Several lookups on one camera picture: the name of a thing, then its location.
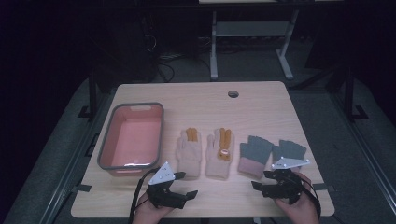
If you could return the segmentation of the white metal table frame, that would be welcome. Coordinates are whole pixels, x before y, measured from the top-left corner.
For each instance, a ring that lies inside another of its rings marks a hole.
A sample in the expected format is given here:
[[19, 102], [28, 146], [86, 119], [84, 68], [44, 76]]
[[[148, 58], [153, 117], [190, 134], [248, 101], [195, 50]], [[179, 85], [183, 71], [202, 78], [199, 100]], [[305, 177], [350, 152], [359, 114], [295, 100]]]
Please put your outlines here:
[[299, 10], [294, 10], [288, 21], [219, 21], [217, 12], [212, 13], [210, 78], [218, 79], [217, 38], [218, 37], [284, 37], [283, 46], [276, 50], [276, 57], [286, 79], [294, 79], [286, 53], [294, 31]]

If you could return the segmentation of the person's right hand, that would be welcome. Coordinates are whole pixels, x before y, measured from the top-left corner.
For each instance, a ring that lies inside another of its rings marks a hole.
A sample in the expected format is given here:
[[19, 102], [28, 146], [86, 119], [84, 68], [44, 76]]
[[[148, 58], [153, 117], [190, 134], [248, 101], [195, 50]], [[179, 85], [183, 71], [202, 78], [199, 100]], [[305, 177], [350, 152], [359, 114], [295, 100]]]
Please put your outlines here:
[[304, 174], [298, 173], [304, 181], [307, 193], [303, 192], [294, 204], [288, 204], [280, 199], [274, 199], [275, 204], [287, 215], [293, 224], [319, 224], [317, 208], [309, 194], [311, 180]]

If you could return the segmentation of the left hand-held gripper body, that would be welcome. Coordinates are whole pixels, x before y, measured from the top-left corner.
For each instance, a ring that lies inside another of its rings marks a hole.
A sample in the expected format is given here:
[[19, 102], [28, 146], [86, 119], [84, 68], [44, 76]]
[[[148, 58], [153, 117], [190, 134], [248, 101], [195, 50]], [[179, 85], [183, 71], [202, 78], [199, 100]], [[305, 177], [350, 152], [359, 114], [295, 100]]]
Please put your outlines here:
[[166, 161], [148, 182], [147, 195], [155, 206], [182, 209], [186, 203], [185, 195], [174, 193], [170, 187], [175, 181], [174, 171]]

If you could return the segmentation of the grey pink fingerless glove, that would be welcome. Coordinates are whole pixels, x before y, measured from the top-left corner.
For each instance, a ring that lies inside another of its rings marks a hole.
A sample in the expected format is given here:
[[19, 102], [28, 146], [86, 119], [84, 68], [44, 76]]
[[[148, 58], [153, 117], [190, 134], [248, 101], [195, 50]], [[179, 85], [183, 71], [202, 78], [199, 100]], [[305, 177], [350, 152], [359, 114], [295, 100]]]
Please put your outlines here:
[[240, 144], [238, 171], [258, 179], [262, 178], [273, 146], [266, 139], [250, 135], [246, 143]]
[[273, 146], [273, 163], [278, 162], [282, 157], [296, 160], [303, 160], [306, 148], [289, 140], [280, 140], [277, 146]]

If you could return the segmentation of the beige glove with bear patch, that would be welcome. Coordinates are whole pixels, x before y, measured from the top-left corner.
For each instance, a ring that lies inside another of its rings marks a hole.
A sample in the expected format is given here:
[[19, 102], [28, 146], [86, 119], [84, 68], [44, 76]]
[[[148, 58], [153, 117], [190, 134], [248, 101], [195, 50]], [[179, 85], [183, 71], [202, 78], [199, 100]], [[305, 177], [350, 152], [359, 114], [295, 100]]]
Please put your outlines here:
[[211, 178], [227, 179], [233, 160], [233, 133], [219, 128], [207, 137], [205, 175]]

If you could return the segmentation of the person's left hand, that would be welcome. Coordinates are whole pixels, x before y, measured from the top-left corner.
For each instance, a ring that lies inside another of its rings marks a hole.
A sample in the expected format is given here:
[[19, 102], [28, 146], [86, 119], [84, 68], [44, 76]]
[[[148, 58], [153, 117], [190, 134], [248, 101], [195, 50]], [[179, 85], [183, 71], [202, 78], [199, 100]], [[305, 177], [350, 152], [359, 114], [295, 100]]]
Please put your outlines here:
[[135, 209], [134, 220], [131, 224], [158, 224], [163, 217], [172, 211], [172, 207], [156, 208], [149, 201], [149, 196], [144, 193], [138, 199], [138, 206]]

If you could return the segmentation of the grey metal rail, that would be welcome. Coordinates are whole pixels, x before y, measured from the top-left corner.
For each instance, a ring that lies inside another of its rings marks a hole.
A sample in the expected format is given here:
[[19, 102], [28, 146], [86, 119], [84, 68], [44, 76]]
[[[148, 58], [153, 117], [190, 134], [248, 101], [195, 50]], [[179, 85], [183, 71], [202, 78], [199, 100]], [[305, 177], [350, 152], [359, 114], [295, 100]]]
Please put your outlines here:
[[78, 91], [66, 108], [42, 153], [46, 181], [52, 186], [39, 224], [54, 224], [85, 174], [114, 95], [96, 93], [98, 112], [92, 118], [79, 113], [89, 96]]
[[396, 159], [396, 153], [392, 152], [392, 147], [396, 146], [392, 138], [396, 135], [395, 128], [371, 96], [368, 100], [359, 97], [356, 105], [349, 106], [339, 94], [332, 94], [331, 99], [355, 139], [374, 181], [396, 214], [396, 177], [392, 174]]

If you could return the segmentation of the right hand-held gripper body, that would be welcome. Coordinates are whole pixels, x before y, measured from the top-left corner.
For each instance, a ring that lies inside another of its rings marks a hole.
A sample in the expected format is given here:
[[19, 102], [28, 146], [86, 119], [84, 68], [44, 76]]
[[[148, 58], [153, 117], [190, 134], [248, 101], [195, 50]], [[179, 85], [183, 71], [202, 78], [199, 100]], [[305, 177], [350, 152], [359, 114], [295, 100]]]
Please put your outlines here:
[[273, 163], [271, 168], [275, 173], [274, 185], [263, 185], [261, 190], [264, 197], [271, 199], [288, 199], [289, 204], [296, 203], [303, 191], [303, 180], [292, 169], [307, 165], [310, 160], [296, 160], [282, 157]]

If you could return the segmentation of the black metal stand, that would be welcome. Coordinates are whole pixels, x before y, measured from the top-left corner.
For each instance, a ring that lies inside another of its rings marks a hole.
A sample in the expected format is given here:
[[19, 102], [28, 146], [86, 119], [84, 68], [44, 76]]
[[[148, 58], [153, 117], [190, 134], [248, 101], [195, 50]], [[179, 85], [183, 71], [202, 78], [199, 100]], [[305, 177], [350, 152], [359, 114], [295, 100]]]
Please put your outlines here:
[[368, 119], [368, 115], [360, 105], [353, 103], [354, 99], [354, 76], [351, 68], [348, 67], [345, 77], [345, 97], [344, 97], [344, 112], [350, 122], [355, 122], [357, 119]]
[[88, 78], [89, 84], [89, 104], [84, 105], [79, 113], [79, 118], [84, 118], [88, 120], [93, 120], [97, 113], [97, 93], [96, 93], [96, 81], [95, 81], [95, 73], [93, 71], [90, 72]]

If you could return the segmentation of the beige glove with orange fingers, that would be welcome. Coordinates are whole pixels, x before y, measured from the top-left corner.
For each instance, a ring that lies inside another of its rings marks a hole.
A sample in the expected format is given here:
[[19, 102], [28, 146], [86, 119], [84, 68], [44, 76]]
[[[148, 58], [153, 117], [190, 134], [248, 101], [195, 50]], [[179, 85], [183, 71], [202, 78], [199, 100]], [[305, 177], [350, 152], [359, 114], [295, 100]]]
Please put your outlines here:
[[181, 132], [177, 139], [176, 149], [180, 172], [187, 178], [198, 178], [201, 173], [202, 142], [200, 133], [195, 128], [188, 128]]

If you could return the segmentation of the pink basket with grey rim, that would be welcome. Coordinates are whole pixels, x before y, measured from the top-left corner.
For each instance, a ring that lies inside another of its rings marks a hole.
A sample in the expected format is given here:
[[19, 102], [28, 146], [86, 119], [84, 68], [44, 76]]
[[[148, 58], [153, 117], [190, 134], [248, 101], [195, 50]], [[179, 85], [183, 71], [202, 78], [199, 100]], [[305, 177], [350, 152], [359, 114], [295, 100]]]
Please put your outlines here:
[[97, 163], [111, 175], [138, 175], [161, 157], [164, 108], [160, 103], [116, 105], [109, 118]]

